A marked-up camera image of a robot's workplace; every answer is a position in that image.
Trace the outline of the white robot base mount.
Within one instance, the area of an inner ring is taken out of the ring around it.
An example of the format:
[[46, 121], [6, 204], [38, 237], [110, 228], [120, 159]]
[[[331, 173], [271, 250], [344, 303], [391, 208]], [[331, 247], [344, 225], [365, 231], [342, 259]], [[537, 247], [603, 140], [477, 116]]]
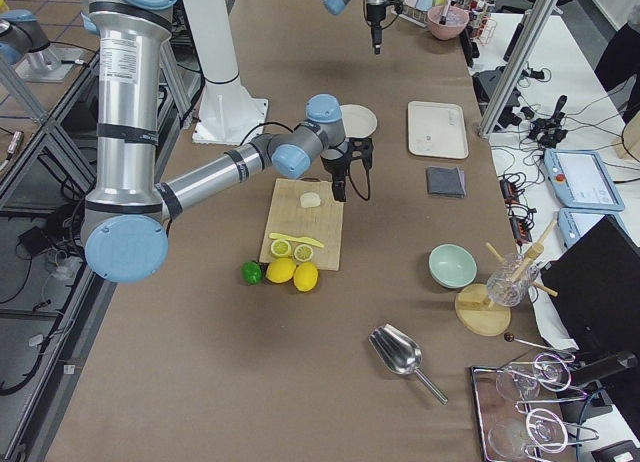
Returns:
[[238, 145], [266, 121], [269, 102], [244, 87], [225, 0], [182, 0], [205, 87], [193, 140]]

